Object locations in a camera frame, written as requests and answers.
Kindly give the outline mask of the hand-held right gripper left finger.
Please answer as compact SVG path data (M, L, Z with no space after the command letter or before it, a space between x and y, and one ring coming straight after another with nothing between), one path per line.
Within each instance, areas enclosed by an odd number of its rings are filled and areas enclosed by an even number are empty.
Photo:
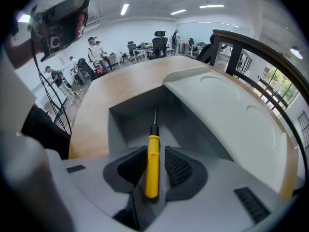
M141 230L134 191L147 166L147 146L98 158L63 161L70 179L104 215Z

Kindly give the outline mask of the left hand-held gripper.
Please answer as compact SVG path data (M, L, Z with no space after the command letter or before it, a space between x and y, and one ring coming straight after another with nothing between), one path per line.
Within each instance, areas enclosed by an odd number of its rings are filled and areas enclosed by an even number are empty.
M30 12L31 39L44 53L41 62L53 57L76 40L78 15L88 14L90 0L65 0L46 10L33 6Z

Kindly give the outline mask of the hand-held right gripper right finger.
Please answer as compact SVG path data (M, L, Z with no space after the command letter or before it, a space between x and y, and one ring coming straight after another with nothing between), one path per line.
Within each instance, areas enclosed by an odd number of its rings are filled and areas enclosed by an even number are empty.
M166 147L163 209L146 232L268 232L288 203L236 163Z

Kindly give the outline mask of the yellow handled screwdriver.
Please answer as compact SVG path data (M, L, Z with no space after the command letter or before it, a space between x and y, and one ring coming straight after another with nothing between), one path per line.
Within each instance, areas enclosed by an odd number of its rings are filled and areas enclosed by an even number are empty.
M147 168L145 180L145 196L149 199L158 197L159 190L159 162L160 137L159 127L156 124L157 108L154 109L154 124L150 128L148 137Z

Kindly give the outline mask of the white plastic tray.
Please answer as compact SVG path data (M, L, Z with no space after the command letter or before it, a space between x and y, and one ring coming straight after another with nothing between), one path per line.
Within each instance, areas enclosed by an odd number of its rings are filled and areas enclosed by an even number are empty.
M112 106L108 117L111 153L146 145L156 123L162 146L233 161L281 196L293 191L287 134L252 95L208 67L169 73Z

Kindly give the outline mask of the person's left forearm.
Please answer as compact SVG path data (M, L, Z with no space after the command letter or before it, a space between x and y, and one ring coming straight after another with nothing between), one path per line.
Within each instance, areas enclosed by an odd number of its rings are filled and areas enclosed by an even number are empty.
M6 54L15 69L24 66L33 58L31 42L32 40L30 38L21 44L14 45L12 36L9 36L4 41Z

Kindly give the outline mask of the person's left hand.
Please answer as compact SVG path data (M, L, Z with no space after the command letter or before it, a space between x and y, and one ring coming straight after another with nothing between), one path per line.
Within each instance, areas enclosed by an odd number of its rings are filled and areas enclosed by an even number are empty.
M78 22L76 25L76 37L79 37L80 31L83 28L83 21L84 21L84 13L80 14L78 17Z

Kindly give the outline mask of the black office chair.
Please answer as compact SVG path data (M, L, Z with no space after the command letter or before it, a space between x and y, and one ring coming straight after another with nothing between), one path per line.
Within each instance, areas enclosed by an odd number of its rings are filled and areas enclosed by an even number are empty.
M210 62L214 48L214 37L214 34L212 34L210 37L210 43L203 47L196 60L206 64Z
M136 59L141 59L141 55L139 51L134 51L134 49L136 48L136 44L133 41L129 41L127 43L127 47L129 50L129 57L130 57L130 61L133 62Z
M153 44L153 51L147 53L147 58L149 60L157 59L157 58L164 58L167 56L167 42L168 38L166 37L165 31L156 31L154 33L155 38L152 40Z
M79 68L84 69L88 73L91 81L94 80L95 73L94 73L93 69L87 64L87 62L84 58L78 59L77 65L78 65Z

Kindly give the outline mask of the person's black clothed body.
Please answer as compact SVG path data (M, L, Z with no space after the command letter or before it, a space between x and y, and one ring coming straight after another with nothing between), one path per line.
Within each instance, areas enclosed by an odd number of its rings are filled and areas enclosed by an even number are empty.
M63 160L69 158L70 135L36 104L32 106L21 132L36 139L44 148L55 150Z

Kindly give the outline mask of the red office chair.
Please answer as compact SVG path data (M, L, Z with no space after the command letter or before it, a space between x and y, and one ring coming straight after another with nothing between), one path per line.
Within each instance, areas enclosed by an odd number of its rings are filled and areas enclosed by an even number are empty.
M99 61L93 62L94 66L94 78L93 80L102 77L108 73L108 70L104 68Z

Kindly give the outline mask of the white desk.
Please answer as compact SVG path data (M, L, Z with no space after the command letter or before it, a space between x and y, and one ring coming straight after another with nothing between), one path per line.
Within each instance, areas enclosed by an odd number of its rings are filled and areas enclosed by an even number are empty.
M191 45L191 56L197 57L203 48L204 48L204 45L192 44Z
M153 45L149 44L149 45L141 46L140 48L133 49L132 52L133 52L135 63L137 63L137 53L139 53L141 56L144 56L145 61L147 61L148 60L147 53L151 52L153 48L154 48Z

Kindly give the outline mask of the black metal railing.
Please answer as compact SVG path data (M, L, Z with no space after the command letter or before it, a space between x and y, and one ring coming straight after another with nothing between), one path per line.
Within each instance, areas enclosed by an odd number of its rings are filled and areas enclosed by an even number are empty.
M301 156L303 159L305 175L309 174L309 168L308 168L309 157L306 155L305 148L299 136L299 133L297 132L289 116L280 107L280 105L276 103L275 100L267 93L267 91L265 91L261 86L259 86L257 82L255 82L251 78L237 71L236 68L237 68L238 61L240 59L242 51L248 50L252 52L253 54L266 60L267 62L272 64L274 67L279 69L279 71L281 71L292 82L292 84L295 85L299 93L304 98L306 104L309 106L309 83L307 82L307 80L303 77L303 75L297 70L295 66L293 66L288 60L286 60L283 57L283 55L279 54L272 48L268 47L267 45L257 40L254 40L250 37L247 37L241 34L237 34L237 33L226 31L226 30L220 30L220 29L213 30L212 38L213 38L213 41L212 41L213 53L211 56L210 65L211 66L215 65L215 62L217 61L217 58L219 56L222 44L232 45L233 50L231 53L231 57L229 60L227 70L225 72L230 76L235 75L239 77L240 79L245 81L247 84L257 89L279 111L280 115L283 117L288 127L291 129L293 135L295 136L295 139L297 141L297 144L299 146L299 150L301 152Z

